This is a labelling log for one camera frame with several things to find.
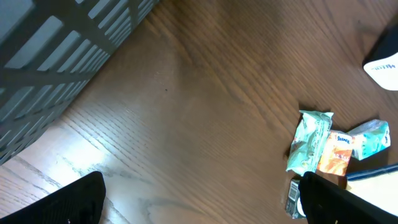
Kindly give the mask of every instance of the light blue wrapper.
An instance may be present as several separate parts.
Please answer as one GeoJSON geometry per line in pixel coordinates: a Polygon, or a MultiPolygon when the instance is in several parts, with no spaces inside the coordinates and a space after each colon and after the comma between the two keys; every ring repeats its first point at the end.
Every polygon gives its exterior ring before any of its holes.
{"type": "Polygon", "coordinates": [[[347,134],[352,136],[354,141],[352,157],[359,160],[374,155],[391,145],[387,121],[374,119],[352,129],[347,134]]]}
{"type": "Polygon", "coordinates": [[[328,139],[332,112],[301,111],[303,119],[297,126],[286,171],[303,176],[306,171],[315,172],[328,139]]]}

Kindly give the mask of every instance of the black object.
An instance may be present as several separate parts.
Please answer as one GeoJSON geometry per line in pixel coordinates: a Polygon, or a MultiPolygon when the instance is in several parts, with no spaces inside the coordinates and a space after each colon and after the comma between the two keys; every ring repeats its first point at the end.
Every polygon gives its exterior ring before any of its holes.
{"type": "Polygon", "coordinates": [[[362,67],[369,62],[388,58],[398,52],[398,23],[397,19],[390,22],[362,62],[362,67]]]}
{"type": "Polygon", "coordinates": [[[398,223],[398,217],[313,172],[304,174],[298,189],[309,224],[398,223]]]}
{"type": "Polygon", "coordinates": [[[102,173],[92,172],[18,212],[1,224],[97,224],[105,199],[102,173]]]}

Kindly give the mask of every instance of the wooden table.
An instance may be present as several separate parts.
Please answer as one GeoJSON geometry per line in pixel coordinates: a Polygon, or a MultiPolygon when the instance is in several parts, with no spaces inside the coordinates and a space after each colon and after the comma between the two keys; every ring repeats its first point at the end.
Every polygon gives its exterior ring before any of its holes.
{"type": "Polygon", "coordinates": [[[351,164],[398,162],[398,93],[361,67],[397,9],[161,1],[60,120],[0,167],[0,216],[99,170],[103,223],[306,223],[284,211],[299,109],[335,112],[342,131],[388,121],[392,146],[351,164]]]}

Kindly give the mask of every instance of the candy wrapper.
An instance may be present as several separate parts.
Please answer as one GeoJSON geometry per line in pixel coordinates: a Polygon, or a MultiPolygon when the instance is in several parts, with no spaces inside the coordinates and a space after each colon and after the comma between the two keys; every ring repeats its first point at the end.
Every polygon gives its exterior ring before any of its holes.
{"type": "Polygon", "coordinates": [[[303,176],[306,171],[315,172],[331,126],[332,112],[300,111],[303,119],[297,126],[290,147],[286,171],[293,170],[303,176]]]}
{"type": "Polygon", "coordinates": [[[374,119],[352,129],[347,134],[353,137],[353,157],[365,159],[391,145],[387,121],[374,119]]]}
{"type": "Polygon", "coordinates": [[[352,151],[353,138],[341,131],[331,130],[318,163],[318,170],[344,176],[352,151]]]}

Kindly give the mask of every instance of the orange wrapper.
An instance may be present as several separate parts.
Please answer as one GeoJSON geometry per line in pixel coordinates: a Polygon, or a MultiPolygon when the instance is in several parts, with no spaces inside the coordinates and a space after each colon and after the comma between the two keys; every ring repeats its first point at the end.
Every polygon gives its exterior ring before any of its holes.
{"type": "Polygon", "coordinates": [[[344,176],[353,151],[353,138],[341,131],[331,130],[317,169],[344,176]]]}

